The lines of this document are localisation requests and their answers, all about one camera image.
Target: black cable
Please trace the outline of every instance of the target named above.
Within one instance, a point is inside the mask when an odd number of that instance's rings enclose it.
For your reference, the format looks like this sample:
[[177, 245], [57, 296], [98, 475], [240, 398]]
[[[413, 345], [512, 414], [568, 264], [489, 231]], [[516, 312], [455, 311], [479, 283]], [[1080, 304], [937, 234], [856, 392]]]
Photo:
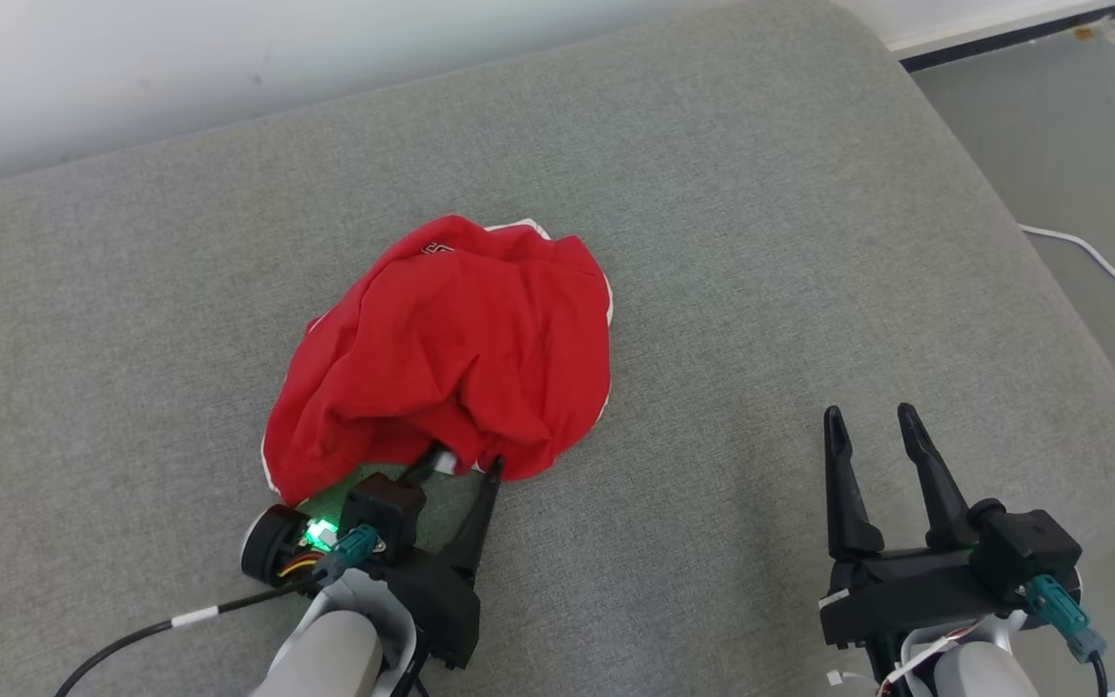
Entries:
[[1098, 651], [1092, 651], [1089, 654], [1089, 660], [1092, 660], [1092, 667], [1096, 669], [1096, 688], [1098, 689], [1098, 697], [1107, 697], [1107, 671], [1104, 670], [1104, 659], [1098, 655]]
[[[274, 598], [282, 598], [282, 596], [290, 596], [291, 592], [308, 591], [310, 590], [310, 588], [314, 587], [316, 583], [318, 583], [318, 581], [321, 581], [322, 577], [324, 577], [323, 572], [310, 575], [309, 578], [302, 579], [302, 581], [295, 581], [294, 583], [287, 583], [287, 585], [275, 588], [272, 591], [258, 592], [258, 594], [255, 596], [249, 596], [248, 598], [243, 598], [240, 600], [232, 600], [230, 601], [230, 603], [222, 603], [217, 606], [217, 614], [225, 612], [234, 612], [234, 610], [237, 610], [240, 608], [246, 608], [248, 606], [264, 603], [265, 600], [273, 600]], [[107, 657], [110, 657], [110, 655], [114, 654], [115, 651], [118, 651], [118, 649], [123, 649], [124, 646], [136, 643], [136, 641], [145, 639], [147, 638], [147, 636], [161, 635], [161, 632], [164, 632], [167, 629], [172, 629], [173, 627], [174, 627], [173, 620], [152, 623], [152, 626], [148, 626], [145, 629], [136, 630], [133, 631], [132, 635], [124, 636], [123, 639], [114, 641], [113, 643], [106, 646], [105, 649], [101, 649], [97, 654], [93, 654], [87, 661], [80, 664], [80, 667], [71, 671], [71, 675], [69, 675], [67, 679], [62, 681], [61, 687], [58, 688], [58, 693], [55, 693], [55, 697], [67, 697], [67, 693], [70, 693], [71, 688], [76, 687], [76, 683], [79, 683], [79, 679], [84, 678], [85, 674], [88, 674], [89, 670], [93, 670], [94, 666], [97, 666], [101, 661], [105, 661]]]

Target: green led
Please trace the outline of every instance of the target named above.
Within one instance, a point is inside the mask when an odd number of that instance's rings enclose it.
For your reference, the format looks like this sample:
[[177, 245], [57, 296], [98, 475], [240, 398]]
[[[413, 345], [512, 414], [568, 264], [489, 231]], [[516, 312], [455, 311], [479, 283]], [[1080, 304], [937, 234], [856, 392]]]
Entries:
[[309, 523], [309, 529], [304, 530], [304, 539], [309, 541], [309, 546], [322, 552], [331, 550], [333, 544], [327, 540], [337, 540], [338, 525], [324, 519], [318, 519]]

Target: gray floor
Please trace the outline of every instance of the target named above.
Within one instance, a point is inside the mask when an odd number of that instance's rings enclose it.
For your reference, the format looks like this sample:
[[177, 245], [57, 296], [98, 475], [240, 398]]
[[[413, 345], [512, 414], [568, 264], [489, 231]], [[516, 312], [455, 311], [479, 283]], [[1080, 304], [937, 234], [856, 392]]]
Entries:
[[[1115, 265], [1115, 19], [1088, 28], [914, 79], [1018, 222], [1079, 235]], [[1115, 282], [1079, 248], [1031, 242], [1115, 366]], [[1115, 556], [1084, 577], [1115, 688]], [[1072, 660], [1058, 636], [1030, 632], [1021, 645], [1041, 694], [1094, 693], [1089, 670], [1061, 662]], [[1061, 670], [1037, 669], [1045, 660]]]

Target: red cloth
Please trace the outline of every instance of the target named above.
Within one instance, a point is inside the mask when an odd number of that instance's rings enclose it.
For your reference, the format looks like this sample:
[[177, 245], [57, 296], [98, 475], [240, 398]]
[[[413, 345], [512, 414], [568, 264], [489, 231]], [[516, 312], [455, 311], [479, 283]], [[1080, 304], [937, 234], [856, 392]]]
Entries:
[[605, 406], [610, 303], [580, 239], [421, 226], [310, 322], [261, 445], [270, 480], [295, 504], [434, 439], [456, 473], [496, 455], [505, 480], [545, 471]]

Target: white wire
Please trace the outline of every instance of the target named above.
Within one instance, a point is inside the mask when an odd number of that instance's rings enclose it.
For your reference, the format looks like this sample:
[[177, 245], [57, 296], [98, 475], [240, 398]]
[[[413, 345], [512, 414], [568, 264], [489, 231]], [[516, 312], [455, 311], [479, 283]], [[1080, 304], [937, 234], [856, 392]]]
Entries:
[[1093, 260], [1098, 261], [1098, 265], [1104, 267], [1104, 270], [1106, 270], [1107, 273], [1112, 274], [1112, 278], [1115, 278], [1115, 268], [1112, 268], [1112, 264], [1107, 263], [1107, 260], [1099, 252], [1097, 252], [1094, 246], [1089, 245], [1089, 243], [1085, 241], [1085, 239], [1075, 238], [1075, 235], [1066, 234], [1065, 232], [1044, 230], [1041, 229], [1041, 226], [1031, 226], [1028, 224], [1019, 224], [1018, 226], [1019, 229], [1022, 229], [1022, 232], [1029, 232], [1030, 234], [1038, 234], [1041, 235], [1041, 238], [1065, 239], [1066, 242], [1075, 243], [1076, 245], [1083, 248], [1083, 250], [1087, 251], [1087, 253], [1092, 255]]

